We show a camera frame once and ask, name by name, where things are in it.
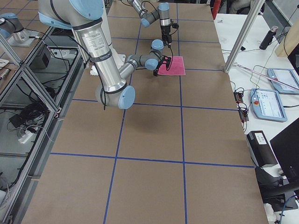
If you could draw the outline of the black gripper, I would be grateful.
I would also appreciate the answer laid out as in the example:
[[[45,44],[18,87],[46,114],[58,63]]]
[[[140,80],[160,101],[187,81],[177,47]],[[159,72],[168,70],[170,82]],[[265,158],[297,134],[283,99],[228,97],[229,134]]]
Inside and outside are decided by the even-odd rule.
[[[162,57],[162,59],[158,62],[157,67],[153,71],[153,76],[158,76],[158,71],[162,65],[164,65],[166,70],[168,71],[171,67],[171,57],[168,56]]]
[[[179,25],[178,24],[170,24],[167,26],[160,26],[161,28],[161,34],[162,34],[162,41],[164,45],[166,45],[168,48],[171,48],[172,43],[172,35],[178,30]]]

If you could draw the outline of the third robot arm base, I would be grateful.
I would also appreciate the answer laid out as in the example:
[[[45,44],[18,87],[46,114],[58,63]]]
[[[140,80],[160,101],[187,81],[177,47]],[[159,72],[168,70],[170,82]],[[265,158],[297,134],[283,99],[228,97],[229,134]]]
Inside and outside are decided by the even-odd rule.
[[[13,47],[29,47],[33,42],[14,13],[0,15],[0,34]]]

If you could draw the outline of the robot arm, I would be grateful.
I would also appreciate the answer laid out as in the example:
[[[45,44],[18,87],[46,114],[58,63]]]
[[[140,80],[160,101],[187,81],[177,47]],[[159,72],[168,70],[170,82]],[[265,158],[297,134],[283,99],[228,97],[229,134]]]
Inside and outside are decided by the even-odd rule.
[[[104,106],[130,108],[135,100],[135,89],[127,84],[127,77],[139,67],[157,70],[164,59],[165,41],[154,40],[147,55],[131,55],[118,68],[102,29],[106,11],[102,0],[40,0],[38,6],[40,21],[72,30],[78,46],[95,65],[101,80],[96,90],[97,100]]]
[[[170,18],[170,7],[168,2],[162,2],[157,7],[148,0],[126,0],[124,2],[121,0],[121,3],[132,7],[138,13],[141,19],[141,24],[145,28],[149,27],[155,21],[159,21],[163,44],[171,49],[172,35],[177,32],[179,24],[175,23]],[[154,10],[151,12],[148,11],[145,6],[143,6],[143,3],[149,3]]]

